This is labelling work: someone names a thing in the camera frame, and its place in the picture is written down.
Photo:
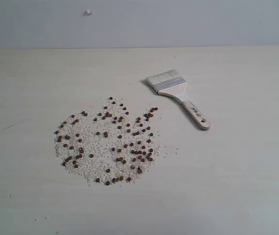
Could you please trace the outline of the wooden paint brush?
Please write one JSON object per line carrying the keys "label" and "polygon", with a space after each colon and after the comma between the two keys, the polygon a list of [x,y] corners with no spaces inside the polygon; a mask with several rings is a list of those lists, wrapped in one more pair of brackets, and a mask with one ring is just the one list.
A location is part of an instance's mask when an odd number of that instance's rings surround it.
{"label": "wooden paint brush", "polygon": [[176,70],[169,70],[160,74],[149,76],[145,80],[158,95],[173,98],[181,104],[202,130],[210,129],[210,121],[189,100],[186,95],[187,82]]}

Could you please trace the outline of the pile of beans and grains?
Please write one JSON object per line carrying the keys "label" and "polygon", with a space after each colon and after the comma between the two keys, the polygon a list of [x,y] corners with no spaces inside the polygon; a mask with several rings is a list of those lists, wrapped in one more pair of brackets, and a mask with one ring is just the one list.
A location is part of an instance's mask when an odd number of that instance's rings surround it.
{"label": "pile of beans and grains", "polygon": [[71,175],[105,186],[135,183],[179,149],[162,141],[159,106],[109,97],[69,114],[54,130],[54,149]]}

